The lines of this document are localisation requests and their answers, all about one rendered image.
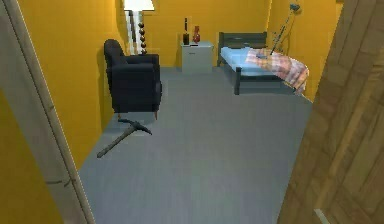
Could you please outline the dark grey frame bed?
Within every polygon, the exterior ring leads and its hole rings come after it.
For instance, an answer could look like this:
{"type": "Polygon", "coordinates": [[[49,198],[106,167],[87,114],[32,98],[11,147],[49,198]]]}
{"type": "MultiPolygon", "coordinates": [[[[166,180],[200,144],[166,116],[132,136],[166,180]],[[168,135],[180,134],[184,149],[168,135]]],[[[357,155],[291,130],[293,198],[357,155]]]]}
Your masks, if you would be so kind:
{"type": "Polygon", "coordinates": [[[277,81],[287,84],[279,77],[273,75],[270,71],[262,69],[257,65],[245,62],[246,55],[251,48],[267,48],[266,40],[266,32],[219,33],[217,66],[228,66],[234,81],[233,88],[235,95],[240,94],[240,86],[242,82],[277,81]]]}

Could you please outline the white shade floor lamp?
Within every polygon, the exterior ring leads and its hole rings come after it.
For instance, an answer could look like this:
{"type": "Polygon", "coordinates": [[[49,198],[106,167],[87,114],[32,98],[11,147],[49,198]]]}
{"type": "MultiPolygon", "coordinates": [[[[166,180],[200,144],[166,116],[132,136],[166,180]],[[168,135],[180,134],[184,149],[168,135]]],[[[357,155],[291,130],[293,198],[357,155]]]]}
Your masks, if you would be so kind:
{"type": "Polygon", "coordinates": [[[154,11],[152,0],[123,0],[131,55],[147,53],[144,30],[144,11],[154,11]]]}

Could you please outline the pale grey bedside cabinet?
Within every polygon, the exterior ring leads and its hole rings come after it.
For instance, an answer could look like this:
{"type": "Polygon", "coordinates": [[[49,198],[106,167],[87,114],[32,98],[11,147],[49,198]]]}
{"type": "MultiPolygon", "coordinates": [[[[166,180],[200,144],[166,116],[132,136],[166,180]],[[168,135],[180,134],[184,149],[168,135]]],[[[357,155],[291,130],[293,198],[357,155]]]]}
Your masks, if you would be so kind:
{"type": "Polygon", "coordinates": [[[210,73],[213,68],[213,47],[209,41],[181,44],[183,73],[210,73]]]}

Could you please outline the dark pickaxe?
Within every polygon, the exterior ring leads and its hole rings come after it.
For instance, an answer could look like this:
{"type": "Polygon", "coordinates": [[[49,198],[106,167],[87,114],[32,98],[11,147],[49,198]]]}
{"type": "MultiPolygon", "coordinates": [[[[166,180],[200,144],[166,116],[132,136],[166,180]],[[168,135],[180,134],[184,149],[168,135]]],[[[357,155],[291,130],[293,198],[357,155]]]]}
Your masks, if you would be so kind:
{"type": "Polygon", "coordinates": [[[96,157],[98,159],[102,158],[105,154],[107,154],[110,150],[112,150],[117,144],[119,144],[122,140],[124,140],[126,137],[128,137],[135,131],[142,131],[148,134],[152,134],[152,132],[147,127],[143,126],[138,121],[131,121],[128,119],[119,119],[119,122],[128,123],[129,127],[119,137],[117,137],[109,145],[107,145],[105,148],[103,148],[101,151],[97,153],[96,157]]]}

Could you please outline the pink plaid blanket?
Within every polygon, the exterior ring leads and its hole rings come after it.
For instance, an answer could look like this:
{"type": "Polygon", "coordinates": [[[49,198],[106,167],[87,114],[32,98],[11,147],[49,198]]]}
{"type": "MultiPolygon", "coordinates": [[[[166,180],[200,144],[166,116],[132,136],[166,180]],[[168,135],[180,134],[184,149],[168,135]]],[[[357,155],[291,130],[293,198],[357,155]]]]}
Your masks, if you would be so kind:
{"type": "Polygon", "coordinates": [[[294,58],[279,52],[271,54],[271,50],[267,48],[251,48],[246,55],[245,62],[270,71],[293,87],[296,95],[301,95],[306,89],[309,69],[304,63],[294,58]],[[256,55],[265,55],[267,59],[257,59],[256,55]]]}

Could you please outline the blue head desk lamp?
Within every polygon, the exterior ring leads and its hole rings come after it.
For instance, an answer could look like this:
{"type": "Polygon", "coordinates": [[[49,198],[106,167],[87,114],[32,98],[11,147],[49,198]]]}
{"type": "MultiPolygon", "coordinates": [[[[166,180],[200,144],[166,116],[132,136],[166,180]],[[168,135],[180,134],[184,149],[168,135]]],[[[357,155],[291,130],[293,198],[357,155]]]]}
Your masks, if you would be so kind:
{"type": "Polygon", "coordinates": [[[288,26],[289,20],[291,19],[291,17],[294,14],[296,14],[299,11],[300,8],[301,8],[301,6],[299,4],[297,4],[297,3],[290,3],[289,4],[289,14],[287,16],[287,19],[285,20],[285,22],[281,26],[281,28],[279,30],[279,33],[273,39],[273,47],[272,47],[272,50],[271,50],[271,54],[273,54],[273,52],[277,48],[277,45],[280,42],[286,27],[288,26]]]}

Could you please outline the brown wooden room door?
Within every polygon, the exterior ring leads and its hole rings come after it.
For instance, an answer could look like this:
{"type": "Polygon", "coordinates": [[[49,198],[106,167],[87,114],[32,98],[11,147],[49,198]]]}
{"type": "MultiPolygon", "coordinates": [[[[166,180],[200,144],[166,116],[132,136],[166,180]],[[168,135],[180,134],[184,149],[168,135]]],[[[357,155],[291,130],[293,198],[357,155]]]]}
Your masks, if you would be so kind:
{"type": "Polygon", "coordinates": [[[384,0],[344,0],[277,224],[384,224],[384,0]]]}

